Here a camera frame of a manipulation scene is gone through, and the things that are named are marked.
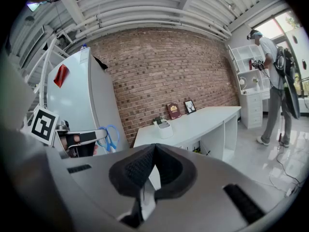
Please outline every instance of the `standing man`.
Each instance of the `standing man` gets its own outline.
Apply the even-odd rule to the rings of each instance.
[[[270,80],[270,98],[269,98],[269,108],[268,108],[268,120],[266,130],[262,136],[258,137],[256,140],[263,145],[269,145],[271,133],[275,127],[278,112],[280,107],[282,107],[283,116],[285,119],[284,124],[284,137],[280,144],[284,147],[289,147],[290,145],[290,135],[292,127],[292,117],[288,110],[286,104],[286,98],[283,91],[283,79],[277,73],[274,66],[274,62],[277,59],[277,47],[276,45],[266,37],[263,37],[262,33],[257,30],[252,30],[250,32],[250,39],[254,39],[254,43],[259,46],[261,45],[263,52],[265,54],[265,69],[269,69],[269,80]]]

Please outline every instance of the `glossy floor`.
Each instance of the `glossy floor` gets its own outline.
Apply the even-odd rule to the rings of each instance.
[[[236,150],[228,161],[240,172],[258,182],[278,202],[284,198],[288,189],[295,187],[297,181],[285,174],[282,165],[277,162],[277,156],[286,173],[297,178],[299,182],[304,181],[309,173],[309,118],[293,119],[289,148],[278,147],[281,122],[281,118],[278,119],[269,146],[256,141],[257,136],[261,136],[265,130],[267,118],[263,118],[263,126],[256,129],[248,130],[239,122]]]

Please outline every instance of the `gray pants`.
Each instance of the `gray pants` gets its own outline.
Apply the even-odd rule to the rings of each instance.
[[[292,127],[292,117],[286,105],[286,98],[284,95],[284,91],[272,87],[269,92],[270,92],[270,99],[268,100],[269,102],[268,121],[267,121],[266,130],[261,137],[262,141],[266,144],[269,143],[271,133],[275,127],[276,120],[278,117],[278,111],[280,111],[280,106],[281,106],[282,113],[285,119],[284,137],[283,139],[281,139],[281,141],[283,141],[284,144],[289,144],[290,135],[291,135],[291,127]]]

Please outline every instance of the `white shoe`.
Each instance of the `white shoe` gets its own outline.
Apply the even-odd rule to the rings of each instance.
[[[279,144],[283,146],[284,148],[288,148],[290,146],[290,144],[285,144],[282,141],[280,141]]]
[[[257,142],[259,142],[260,144],[263,144],[263,145],[265,145],[265,146],[268,146],[269,145],[269,143],[267,144],[267,143],[264,143],[263,141],[262,141],[262,138],[261,137],[257,137]]]

